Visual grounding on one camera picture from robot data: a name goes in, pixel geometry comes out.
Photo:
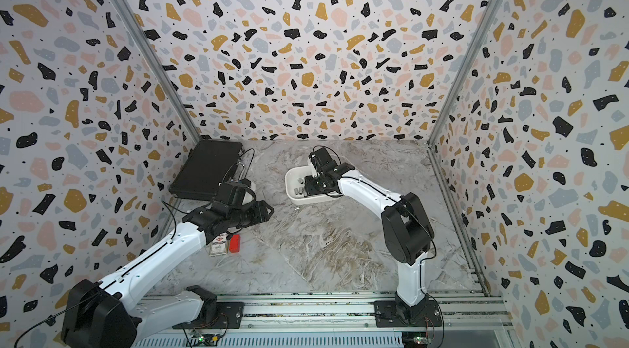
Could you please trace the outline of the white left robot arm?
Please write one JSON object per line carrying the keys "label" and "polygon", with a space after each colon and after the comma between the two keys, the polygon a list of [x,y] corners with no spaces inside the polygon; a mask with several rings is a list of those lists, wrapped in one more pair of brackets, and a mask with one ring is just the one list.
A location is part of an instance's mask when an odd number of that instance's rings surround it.
{"label": "white left robot arm", "polygon": [[198,285],[151,305],[141,300],[173,269],[223,234],[267,222],[275,213],[249,181],[229,181],[208,205],[186,214],[173,231],[141,256],[98,282],[70,290],[61,340],[70,347],[131,347],[166,329],[226,327],[217,296]]}

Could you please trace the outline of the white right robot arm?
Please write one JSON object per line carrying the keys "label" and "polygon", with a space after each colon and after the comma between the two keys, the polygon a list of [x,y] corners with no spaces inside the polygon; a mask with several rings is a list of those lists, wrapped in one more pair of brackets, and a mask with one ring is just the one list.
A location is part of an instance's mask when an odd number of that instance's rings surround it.
{"label": "white right robot arm", "polygon": [[434,248],[435,233],[419,197],[376,184],[326,146],[313,148],[309,166],[306,195],[350,197],[380,218],[386,247],[397,262],[396,316],[406,324],[420,320],[429,305],[424,262]]}

